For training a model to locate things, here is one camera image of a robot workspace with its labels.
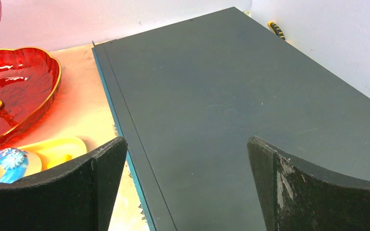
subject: white flower design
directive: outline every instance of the white flower design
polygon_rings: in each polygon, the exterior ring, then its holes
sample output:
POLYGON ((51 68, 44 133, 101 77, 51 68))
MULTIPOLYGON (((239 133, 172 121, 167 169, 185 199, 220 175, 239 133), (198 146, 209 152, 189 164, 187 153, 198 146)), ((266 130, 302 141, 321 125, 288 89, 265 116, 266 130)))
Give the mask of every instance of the white flower design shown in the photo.
POLYGON ((24 161, 24 159, 25 157, 23 156, 22 152, 10 153, 5 157, 5 159, 2 160, 2 168, 9 170, 18 167, 24 161))

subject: blue decorated object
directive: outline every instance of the blue decorated object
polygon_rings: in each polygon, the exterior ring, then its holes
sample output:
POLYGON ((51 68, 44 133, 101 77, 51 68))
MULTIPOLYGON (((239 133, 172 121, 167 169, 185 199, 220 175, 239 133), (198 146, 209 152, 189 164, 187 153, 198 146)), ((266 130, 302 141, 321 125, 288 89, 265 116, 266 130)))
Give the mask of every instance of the blue decorated object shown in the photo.
POLYGON ((6 170, 0 178, 0 183, 13 183, 24 176, 27 165, 27 152, 17 148, 0 150, 0 166, 6 170))

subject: teal edge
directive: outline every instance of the teal edge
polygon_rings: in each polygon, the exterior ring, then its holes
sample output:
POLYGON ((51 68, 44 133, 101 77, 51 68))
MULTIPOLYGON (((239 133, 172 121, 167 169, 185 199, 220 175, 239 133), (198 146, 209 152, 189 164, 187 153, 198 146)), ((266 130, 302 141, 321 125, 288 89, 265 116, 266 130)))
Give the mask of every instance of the teal edge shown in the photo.
MULTIPOLYGON (((104 92, 106 93, 108 106, 110 107, 111 114, 113 115, 114 123, 116 124, 117 132, 118 132, 119 135, 124 136, 124 134, 122 133, 122 130, 121 130, 121 126, 120 126, 120 123, 119 123, 119 119, 117 117, 116 110, 114 108, 113 102, 111 101, 111 97, 110 97, 110 94, 108 92, 108 88, 107 88, 106 81, 105 81, 104 76, 103 76, 103 72, 101 71, 100 64, 98 63, 97 54, 95 53, 94 48, 92 48, 92 51, 93 51, 93 55, 94 55, 96 65, 97 65, 98 73, 100 74, 100 79, 101 79, 101 82, 103 84, 104 92)), ((127 163, 128 163, 128 167, 130 168, 130 172, 131 172, 132 180, 134 181, 135 189, 137 190, 138 197, 140 198, 140 203, 141 203, 142 209, 144 211, 144 215, 145 215, 145 218, 147 220, 149 230, 150 231, 156 231, 156 229, 154 227, 154 223, 152 222, 151 214, 149 213, 149 210, 148 210, 148 205, 146 203, 146 200, 145 200, 145 197, 144 197, 144 194, 143 194, 143 190, 141 189, 140 181, 138 180, 137 173, 135 172, 134 165, 132 164, 132 160, 131 160, 131 156, 130 156, 129 151, 127 151, 127 163)))

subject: yellow and black handle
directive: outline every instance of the yellow and black handle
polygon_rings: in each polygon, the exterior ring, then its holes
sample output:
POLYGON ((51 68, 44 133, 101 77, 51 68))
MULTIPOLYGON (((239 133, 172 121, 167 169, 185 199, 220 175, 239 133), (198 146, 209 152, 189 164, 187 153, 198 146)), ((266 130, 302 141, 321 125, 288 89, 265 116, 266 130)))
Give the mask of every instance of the yellow and black handle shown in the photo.
POLYGON ((286 40, 286 38, 284 37, 283 31, 281 31, 280 27, 278 27, 276 23, 270 21, 267 23, 267 26, 270 27, 277 36, 279 36, 283 40, 286 40))

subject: scratch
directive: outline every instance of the scratch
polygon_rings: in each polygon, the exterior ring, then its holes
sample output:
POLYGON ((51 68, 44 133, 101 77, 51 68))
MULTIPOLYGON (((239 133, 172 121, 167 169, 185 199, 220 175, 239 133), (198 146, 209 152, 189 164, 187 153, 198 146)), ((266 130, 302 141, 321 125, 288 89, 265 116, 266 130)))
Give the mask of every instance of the scratch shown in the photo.
POLYGON ((307 152, 307 150, 306 150, 306 149, 304 149, 304 148, 302 148, 302 147, 297 146, 297 148, 298 148, 298 149, 300 149, 300 150, 302 150, 302 151, 307 152))
POLYGON ((357 162, 354 164, 354 168, 358 165, 360 160, 361 160, 361 158, 358 158, 357 162))
POLYGON ((225 107, 225 106, 231 106, 233 105, 233 103, 230 103, 230 104, 212 104, 212 105, 209 105, 206 107, 206 109, 210 108, 210 107, 225 107))
POLYGON ((281 179, 281 174, 278 171, 277 171, 277 204, 280 206, 281 209, 283 209, 284 207, 283 182, 281 179))
POLYGON ((370 32, 369 32, 366 28, 362 28, 362 27, 360 27, 360 26, 356 26, 356 27, 358 27, 358 29, 359 29, 362 33, 367 34, 367 35, 369 35, 369 36, 370 36, 370 32))
POLYGON ((286 177, 283 174, 281 174, 280 176, 281 176, 281 181, 284 184, 284 187, 286 187, 287 194, 289 195, 290 199, 293 200, 293 197, 294 197, 293 190, 291 190, 289 182, 287 181, 286 177))
POLYGON ((229 113, 231 113, 231 112, 233 112, 233 111, 234 111, 234 110, 233 110, 233 109, 231 109, 231 108, 230 108, 230 109, 226 109, 226 110, 225 110, 225 112, 229 112, 229 113))
POLYGON ((295 135, 299 135, 299 134, 303 134, 303 133, 307 133, 307 132, 311 132, 311 131, 317 131, 317 130, 318 130, 318 128, 312 128, 312 129, 308 129, 308 130, 304 130, 304 131, 299 131, 295 135))

